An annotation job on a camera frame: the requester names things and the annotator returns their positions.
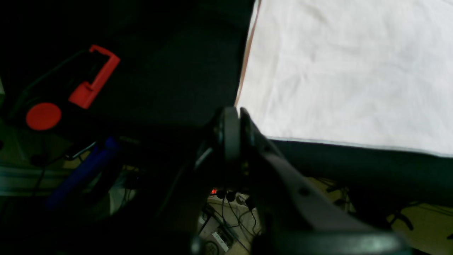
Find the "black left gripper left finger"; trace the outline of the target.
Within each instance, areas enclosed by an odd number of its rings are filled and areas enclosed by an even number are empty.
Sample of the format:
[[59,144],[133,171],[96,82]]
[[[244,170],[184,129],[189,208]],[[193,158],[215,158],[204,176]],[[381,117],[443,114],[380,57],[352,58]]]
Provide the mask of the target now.
[[241,152],[240,118],[236,108],[219,110],[207,126],[194,157],[179,170],[152,221],[153,254],[201,255],[199,214],[214,187],[228,185]]

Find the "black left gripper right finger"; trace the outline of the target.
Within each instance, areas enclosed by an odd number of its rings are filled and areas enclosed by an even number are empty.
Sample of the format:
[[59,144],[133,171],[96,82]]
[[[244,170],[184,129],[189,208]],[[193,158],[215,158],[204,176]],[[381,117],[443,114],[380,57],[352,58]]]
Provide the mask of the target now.
[[242,150],[262,234],[253,255],[406,255],[407,242],[348,215],[312,185],[240,109]]

